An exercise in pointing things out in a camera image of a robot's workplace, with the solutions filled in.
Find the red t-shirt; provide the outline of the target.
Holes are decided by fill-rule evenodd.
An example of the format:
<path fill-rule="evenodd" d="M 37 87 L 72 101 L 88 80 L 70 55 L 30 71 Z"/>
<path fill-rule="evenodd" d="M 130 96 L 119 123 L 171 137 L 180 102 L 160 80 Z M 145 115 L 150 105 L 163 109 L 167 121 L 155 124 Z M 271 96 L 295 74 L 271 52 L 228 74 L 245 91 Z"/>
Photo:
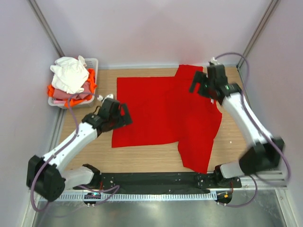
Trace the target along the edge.
<path fill-rule="evenodd" d="M 189 91 L 202 70 L 180 65 L 173 77 L 118 78 L 117 99 L 127 105 L 133 122 L 114 130 L 112 147 L 177 142 L 183 166 L 206 173 L 222 113 L 215 101 Z"/>

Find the white laundry basket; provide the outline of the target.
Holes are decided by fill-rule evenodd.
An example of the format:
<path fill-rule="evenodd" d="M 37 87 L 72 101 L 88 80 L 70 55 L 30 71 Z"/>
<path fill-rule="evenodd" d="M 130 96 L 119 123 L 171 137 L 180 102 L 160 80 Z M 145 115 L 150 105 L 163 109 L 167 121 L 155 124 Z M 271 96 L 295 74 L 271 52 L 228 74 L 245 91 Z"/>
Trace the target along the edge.
<path fill-rule="evenodd" d="M 89 72 L 89 78 L 87 82 L 89 83 L 89 92 L 95 94 L 97 89 L 97 78 L 98 78 L 98 60 L 96 58 L 85 58 L 86 69 Z M 68 109 L 68 99 L 57 99 L 53 95 L 55 89 L 49 85 L 48 94 L 48 104 L 50 106 L 59 107 L 61 109 Z M 87 108 L 94 105 L 95 97 L 93 95 L 86 95 L 84 99 L 72 98 L 70 101 L 71 108 Z"/>

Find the white t-shirt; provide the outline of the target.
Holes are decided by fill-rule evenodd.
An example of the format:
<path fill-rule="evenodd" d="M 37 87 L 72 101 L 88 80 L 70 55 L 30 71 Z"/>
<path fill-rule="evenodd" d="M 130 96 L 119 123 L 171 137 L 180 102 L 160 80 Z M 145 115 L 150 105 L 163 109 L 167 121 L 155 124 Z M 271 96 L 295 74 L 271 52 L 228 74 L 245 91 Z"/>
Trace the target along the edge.
<path fill-rule="evenodd" d="M 68 94 L 82 93 L 83 84 L 89 77 L 86 62 L 82 56 L 78 58 L 61 57 L 50 66 L 53 72 L 52 86 Z"/>

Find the orange t-shirt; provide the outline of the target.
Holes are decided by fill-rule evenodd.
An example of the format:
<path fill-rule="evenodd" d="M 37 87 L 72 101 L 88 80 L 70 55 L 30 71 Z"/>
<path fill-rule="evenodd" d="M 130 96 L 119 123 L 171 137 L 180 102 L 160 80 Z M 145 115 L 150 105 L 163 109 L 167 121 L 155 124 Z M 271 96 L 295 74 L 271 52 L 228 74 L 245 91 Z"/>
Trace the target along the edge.
<path fill-rule="evenodd" d="M 86 81 L 89 81 L 90 83 L 95 83 L 96 84 L 97 79 L 96 79 L 95 70 L 90 68 L 90 69 L 88 69 L 88 72 L 89 72 L 89 77 Z M 54 91 L 55 88 L 52 85 L 49 85 L 47 88 L 48 88 L 47 94 L 53 100 L 53 102 L 54 101 L 62 101 L 63 106 L 68 108 L 68 100 L 60 100 L 60 99 L 53 98 L 52 94 L 53 94 L 53 91 Z M 74 100 L 71 99 L 70 100 L 70 105 L 71 105 L 71 107 L 75 107 L 75 106 L 78 107 L 80 105 L 84 105 L 84 102 L 86 102 L 86 101 L 93 101 L 93 99 L 94 99 L 94 96 L 91 93 L 91 98 L 90 99 L 84 100 L 84 101 L 74 101 Z"/>

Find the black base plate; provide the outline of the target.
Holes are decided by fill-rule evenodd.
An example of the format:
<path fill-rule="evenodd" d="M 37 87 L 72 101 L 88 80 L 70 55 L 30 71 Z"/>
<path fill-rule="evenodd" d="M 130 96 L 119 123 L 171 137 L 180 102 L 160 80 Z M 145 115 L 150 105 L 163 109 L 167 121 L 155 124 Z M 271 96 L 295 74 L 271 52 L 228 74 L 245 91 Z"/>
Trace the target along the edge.
<path fill-rule="evenodd" d="M 118 194 L 206 194 L 211 189 L 241 188 L 238 177 L 224 180 L 214 173 L 102 173 L 95 189 L 119 185 Z"/>

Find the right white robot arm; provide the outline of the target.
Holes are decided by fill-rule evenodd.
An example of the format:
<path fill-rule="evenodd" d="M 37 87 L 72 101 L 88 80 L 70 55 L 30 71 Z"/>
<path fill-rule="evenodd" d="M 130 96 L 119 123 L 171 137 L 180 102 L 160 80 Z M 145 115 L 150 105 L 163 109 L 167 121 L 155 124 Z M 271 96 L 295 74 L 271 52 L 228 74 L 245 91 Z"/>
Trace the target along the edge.
<path fill-rule="evenodd" d="M 273 137 L 261 124 L 248 106 L 241 87 L 228 82 L 224 65 L 211 63 L 207 73 L 196 71 L 189 92 L 195 89 L 200 96 L 217 101 L 230 114 L 247 144 L 239 160 L 215 167 L 215 185 L 225 187 L 231 178 L 255 175 L 279 165 L 285 145 L 283 139 Z"/>

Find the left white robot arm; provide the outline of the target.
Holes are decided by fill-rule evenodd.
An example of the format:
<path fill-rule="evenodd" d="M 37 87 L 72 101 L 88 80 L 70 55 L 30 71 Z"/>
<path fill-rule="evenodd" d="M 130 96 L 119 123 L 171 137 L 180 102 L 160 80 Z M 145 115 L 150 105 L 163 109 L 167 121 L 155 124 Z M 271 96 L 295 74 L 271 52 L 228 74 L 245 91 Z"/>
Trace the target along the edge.
<path fill-rule="evenodd" d="M 76 130 L 43 157 L 33 156 L 28 162 L 27 186 L 48 202 L 58 199 L 64 190 L 74 187 L 96 189 L 100 171 L 90 164 L 67 171 L 66 166 L 89 143 L 102 133 L 131 124 L 126 104 L 107 98 L 96 110 L 84 116 Z"/>

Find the pink t-shirt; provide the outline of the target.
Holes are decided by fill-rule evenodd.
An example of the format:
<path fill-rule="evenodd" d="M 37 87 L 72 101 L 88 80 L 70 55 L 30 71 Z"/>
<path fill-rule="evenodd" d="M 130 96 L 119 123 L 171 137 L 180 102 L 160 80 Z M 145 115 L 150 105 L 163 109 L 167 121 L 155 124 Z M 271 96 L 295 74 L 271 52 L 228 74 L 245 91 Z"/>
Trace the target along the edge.
<path fill-rule="evenodd" d="M 81 87 L 84 89 L 83 92 L 79 92 L 78 95 L 74 95 L 72 97 L 72 100 L 74 101 L 84 101 L 84 100 L 88 100 L 91 98 L 91 95 L 89 95 L 88 93 L 93 93 L 95 91 L 96 88 L 96 84 L 95 83 L 90 83 L 89 81 L 86 81 L 83 86 Z M 59 89 L 54 89 L 52 97 L 55 99 L 60 99 L 60 100 L 67 100 L 68 98 L 71 97 L 71 94 L 68 94 L 62 90 Z"/>

